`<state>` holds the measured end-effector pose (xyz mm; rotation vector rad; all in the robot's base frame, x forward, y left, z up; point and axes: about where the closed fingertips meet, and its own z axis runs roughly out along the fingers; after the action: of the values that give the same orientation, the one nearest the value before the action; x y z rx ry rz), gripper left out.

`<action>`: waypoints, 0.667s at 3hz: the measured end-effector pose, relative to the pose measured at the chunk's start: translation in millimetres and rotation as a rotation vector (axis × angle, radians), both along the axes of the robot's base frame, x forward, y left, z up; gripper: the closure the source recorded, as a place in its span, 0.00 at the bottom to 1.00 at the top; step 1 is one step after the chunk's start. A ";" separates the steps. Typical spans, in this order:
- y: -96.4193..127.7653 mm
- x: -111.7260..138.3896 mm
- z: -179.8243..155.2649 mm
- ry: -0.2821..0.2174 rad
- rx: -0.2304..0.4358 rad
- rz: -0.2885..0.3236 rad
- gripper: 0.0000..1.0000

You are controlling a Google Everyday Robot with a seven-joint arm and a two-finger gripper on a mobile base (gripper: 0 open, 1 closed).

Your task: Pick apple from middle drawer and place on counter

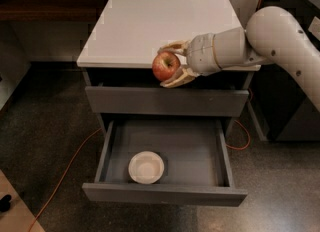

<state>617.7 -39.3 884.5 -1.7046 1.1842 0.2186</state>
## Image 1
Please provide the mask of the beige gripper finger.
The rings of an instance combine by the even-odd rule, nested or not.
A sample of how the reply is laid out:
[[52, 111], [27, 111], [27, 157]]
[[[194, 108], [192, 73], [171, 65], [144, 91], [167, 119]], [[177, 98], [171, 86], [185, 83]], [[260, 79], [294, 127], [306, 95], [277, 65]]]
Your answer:
[[192, 82], [199, 76], [189, 66], [180, 66], [177, 71], [167, 80], [160, 83], [164, 88], [176, 88]]
[[173, 54], [185, 56], [187, 54], [187, 49], [189, 47], [189, 41], [175, 41], [167, 45], [161, 46], [157, 53], [170, 52]]

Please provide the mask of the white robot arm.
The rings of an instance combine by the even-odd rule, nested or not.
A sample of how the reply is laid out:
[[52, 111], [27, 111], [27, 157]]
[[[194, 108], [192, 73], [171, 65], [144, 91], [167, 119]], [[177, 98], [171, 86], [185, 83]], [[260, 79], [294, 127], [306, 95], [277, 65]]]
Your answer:
[[286, 10], [269, 6], [254, 13], [247, 26], [198, 35], [159, 48], [182, 55], [186, 63], [161, 85], [174, 88], [226, 69], [276, 64], [320, 110], [320, 52]]

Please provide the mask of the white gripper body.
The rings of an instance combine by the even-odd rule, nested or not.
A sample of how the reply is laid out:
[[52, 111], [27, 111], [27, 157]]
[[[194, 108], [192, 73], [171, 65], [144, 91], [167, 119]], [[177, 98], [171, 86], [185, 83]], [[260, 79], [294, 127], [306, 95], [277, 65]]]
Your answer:
[[188, 45], [186, 51], [187, 65], [196, 73], [207, 76], [221, 71], [216, 62], [213, 33], [196, 36]]

